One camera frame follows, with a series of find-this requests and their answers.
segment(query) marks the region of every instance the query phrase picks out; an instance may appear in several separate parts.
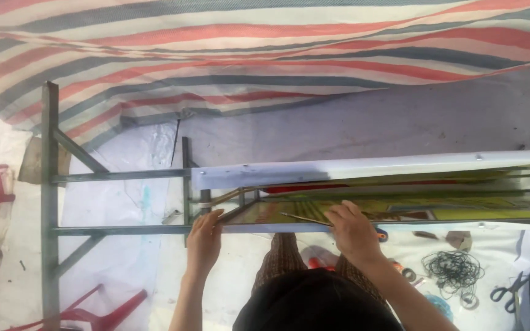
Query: woman's left hand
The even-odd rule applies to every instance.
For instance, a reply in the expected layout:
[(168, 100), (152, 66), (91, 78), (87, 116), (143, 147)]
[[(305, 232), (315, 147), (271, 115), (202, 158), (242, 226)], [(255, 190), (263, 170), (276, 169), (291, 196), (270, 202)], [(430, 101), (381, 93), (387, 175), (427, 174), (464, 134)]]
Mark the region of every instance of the woman's left hand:
[(224, 209), (214, 210), (200, 216), (193, 223), (191, 232), (187, 237), (187, 271), (191, 277), (206, 279), (216, 260), (220, 255), (220, 237), (222, 224), (219, 216)]

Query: wooden block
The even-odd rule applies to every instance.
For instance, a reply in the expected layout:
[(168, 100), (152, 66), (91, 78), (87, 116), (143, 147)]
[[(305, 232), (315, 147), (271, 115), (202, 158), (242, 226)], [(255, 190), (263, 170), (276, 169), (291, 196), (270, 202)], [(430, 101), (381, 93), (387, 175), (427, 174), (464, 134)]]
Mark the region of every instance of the wooden block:
[[(19, 169), (19, 181), (31, 184), (42, 184), (42, 139), (32, 137), (26, 153), (22, 167)], [(71, 154), (63, 147), (58, 148), (58, 173), (67, 175), (69, 173), (69, 163)]]

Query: diagonal metal brace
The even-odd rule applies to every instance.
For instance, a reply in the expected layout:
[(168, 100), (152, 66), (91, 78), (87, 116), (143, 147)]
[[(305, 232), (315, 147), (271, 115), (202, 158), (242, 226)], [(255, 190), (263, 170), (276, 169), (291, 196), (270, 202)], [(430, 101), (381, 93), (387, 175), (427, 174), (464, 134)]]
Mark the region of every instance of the diagonal metal brace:
[(77, 261), (79, 261), (79, 259), (91, 251), (92, 248), (99, 244), (99, 242), (105, 237), (105, 235), (96, 235), (87, 238), (87, 240), (85, 240), (85, 242), (81, 244), (75, 250), (75, 252), (72, 252), (71, 255), (69, 255), (61, 264), (58, 265), (54, 271), (54, 277), (59, 279), (65, 272), (67, 272), (67, 270), (73, 267)]
[(101, 165), (101, 163), (94, 159), (93, 156), (87, 153), (83, 148), (81, 148), (81, 146), (77, 145), (77, 143), (70, 139), (64, 132), (59, 130), (59, 128), (54, 129), (54, 138), (59, 144), (65, 147), (70, 154), (75, 155), (79, 161), (83, 162), (94, 173), (109, 172), (106, 167)]

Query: woman's right hand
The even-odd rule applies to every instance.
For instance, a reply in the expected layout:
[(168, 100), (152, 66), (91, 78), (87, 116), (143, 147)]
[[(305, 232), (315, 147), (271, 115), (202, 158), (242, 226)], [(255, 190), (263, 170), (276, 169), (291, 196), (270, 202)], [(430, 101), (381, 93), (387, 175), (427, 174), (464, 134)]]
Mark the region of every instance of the woman's right hand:
[(387, 263), (379, 248), (378, 234), (359, 207), (348, 200), (334, 205), (325, 213), (333, 223), (330, 230), (335, 234), (337, 247), (359, 270)]

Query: person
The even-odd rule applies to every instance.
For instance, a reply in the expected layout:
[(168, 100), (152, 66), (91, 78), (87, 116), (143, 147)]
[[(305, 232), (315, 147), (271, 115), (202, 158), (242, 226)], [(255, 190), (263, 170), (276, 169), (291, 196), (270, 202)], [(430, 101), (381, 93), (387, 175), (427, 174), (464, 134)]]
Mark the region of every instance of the person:
[[(202, 294), (220, 252), (222, 213), (212, 211), (193, 224), (169, 331), (202, 329)], [(344, 200), (325, 216), (342, 253), (335, 271), (307, 269), (295, 234), (275, 234), (234, 331), (457, 330), (382, 254), (374, 227), (357, 205)]]

